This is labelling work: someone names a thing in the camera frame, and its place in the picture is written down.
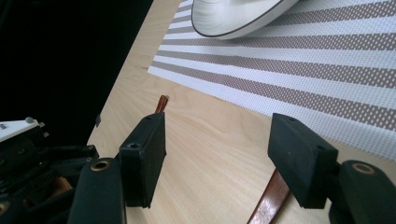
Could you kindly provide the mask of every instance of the light wood surface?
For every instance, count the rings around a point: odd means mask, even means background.
[[[154,0],[88,144],[113,158],[167,95],[167,156],[151,208],[127,208],[128,223],[247,223],[275,169],[267,156],[271,118],[148,73],[179,3]],[[395,163],[329,142],[339,161],[368,161],[396,182]],[[276,223],[329,223],[329,205],[307,210],[290,197]]]

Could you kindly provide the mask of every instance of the white stripe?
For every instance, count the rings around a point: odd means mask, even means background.
[[[172,23],[169,29],[192,26],[191,21]],[[301,35],[364,35],[396,33],[396,17],[374,18],[355,21],[331,21],[308,24],[264,26],[248,34],[252,37],[301,36]],[[193,33],[166,35],[164,39],[202,38]]]
[[[336,116],[287,104],[249,92],[239,91],[201,79],[183,76],[154,66],[151,66],[148,72],[152,75],[172,80],[183,86],[217,96],[220,99],[241,105],[244,108],[262,113],[266,116],[271,117],[273,113],[280,113],[294,117],[319,135],[374,153],[379,157],[396,161],[396,150],[394,149],[396,146],[395,132],[348,119],[341,119]]]
[[[160,45],[160,50],[241,56],[301,63],[328,63],[360,67],[396,69],[396,51],[337,49],[259,49],[244,47],[209,47]]]
[[[182,12],[176,13],[174,19],[179,18],[179,17],[190,16],[190,15],[191,15],[191,10],[182,11]]]
[[[298,12],[308,12],[316,11],[322,9],[329,9],[335,7],[352,7],[376,2],[388,2],[388,0],[315,0],[315,1],[303,1],[298,2],[291,9],[289,9],[285,14],[298,13]]]
[[[180,5],[178,5],[178,7],[186,7],[189,5],[192,5],[193,0],[187,0],[187,1],[183,1],[180,3]]]
[[[353,102],[383,106],[396,109],[396,89],[386,89],[365,85],[317,79],[312,77],[297,77],[281,73],[258,71],[230,65],[201,63],[176,58],[155,56],[154,61],[170,63],[201,71],[239,77],[298,91],[308,91],[315,94],[331,96]]]

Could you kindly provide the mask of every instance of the brown wooden stick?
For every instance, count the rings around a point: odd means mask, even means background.
[[[166,104],[168,103],[168,97],[165,95],[162,95],[160,97],[160,101],[158,102],[157,108],[155,109],[155,113],[162,113],[163,110],[165,109]]]
[[[274,170],[264,194],[254,209],[248,224],[272,223],[290,195],[290,190],[277,169]]]

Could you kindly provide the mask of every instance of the bowl rim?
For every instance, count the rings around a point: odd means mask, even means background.
[[[276,3],[275,5],[273,5],[273,6],[270,7],[268,10],[266,10],[265,12],[263,12],[263,13],[262,13],[259,17],[257,17],[256,19],[254,19],[254,20],[252,20],[252,21],[250,21],[250,22],[248,22],[248,23],[246,23],[246,24],[244,24],[244,25],[242,25],[242,26],[240,26],[240,27],[238,27],[238,28],[236,28],[236,29],[234,29],[234,30],[231,30],[231,31],[229,31],[229,32],[226,32],[226,33],[223,33],[223,34],[219,34],[219,35],[206,35],[206,34],[203,34],[202,32],[199,32],[199,31],[197,30],[197,28],[196,28],[195,25],[194,25],[194,20],[192,19],[192,16],[193,16],[192,14],[193,14],[193,9],[194,9],[194,3],[195,3],[195,1],[197,1],[197,0],[193,0],[193,1],[192,1],[191,15],[190,15],[190,17],[191,17],[191,23],[192,23],[192,28],[194,29],[194,31],[195,31],[196,33],[198,33],[199,35],[202,35],[202,36],[205,36],[205,37],[222,37],[222,36],[226,36],[226,35],[233,34],[233,33],[235,33],[235,32],[238,32],[238,31],[240,31],[240,30],[242,30],[242,29],[248,27],[248,26],[249,26],[250,24],[252,24],[253,22],[255,22],[255,21],[261,19],[262,17],[264,17],[265,15],[267,15],[272,9],[274,9],[275,7],[277,7],[279,4],[281,4],[281,3],[282,3],[283,1],[285,1],[285,0],[278,0],[277,3]]]

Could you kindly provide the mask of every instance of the table surface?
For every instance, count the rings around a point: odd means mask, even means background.
[[[151,208],[127,208],[128,223],[247,223],[275,166],[267,156],[271,118],[148,73],[179,0],[154,0],[88,144],[114,158],[161,95],[166,150]],[[338,160],[367,161],[396,183],[396,164],[327,139]],[[289,197],[276,223],[329,223],[328,210]]]

